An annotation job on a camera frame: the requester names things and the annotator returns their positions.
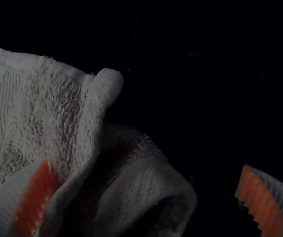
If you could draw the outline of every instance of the textured fabric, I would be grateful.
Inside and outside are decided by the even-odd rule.
[[[0,49],[0,185],[44,158],[66,180],[47,206],[40,236],[56,236],[63,216],[79,220],[63,228],[83,236],[130,236],[155,207],[157,218],[143,236],[184,231],[196,205],[191,186],[146,137],[103,128],[122,81],[111,69],[88,75],[50,58]]]

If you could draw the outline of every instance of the dark surface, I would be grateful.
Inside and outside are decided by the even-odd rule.
[[[0,47],[121,71],[106,120],[147,133],[192,182],[198,207],[184,236],[260,236],[233,194],[244,164],[283,182],[283,17],[43,10],[4,17]]]

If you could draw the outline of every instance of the crumpled cloth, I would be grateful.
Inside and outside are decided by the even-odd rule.
[[[191,185],[146,135],[104,124],[122,75],[86,74],[52,58],[0,49],[0,185],[51,159],[65,179],[39,236],[181,236]]]

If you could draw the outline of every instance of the fabric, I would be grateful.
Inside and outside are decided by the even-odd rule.
[[[156,218],[140,236],[184,231],[196,206],[191,185],[146,136],[103,125],[122,83],[111,69],[95,76],[0,49],[0,185],[44,158],[65,179],[46,207],[39,236],[131,236],[149,213]]]

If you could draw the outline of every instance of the towel fold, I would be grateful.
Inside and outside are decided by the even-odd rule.
[[[191,185],[145,135],[103,124],[122,75],[0,49],[0,187],[48,159],[65,181],[39,236],[181,236]]]

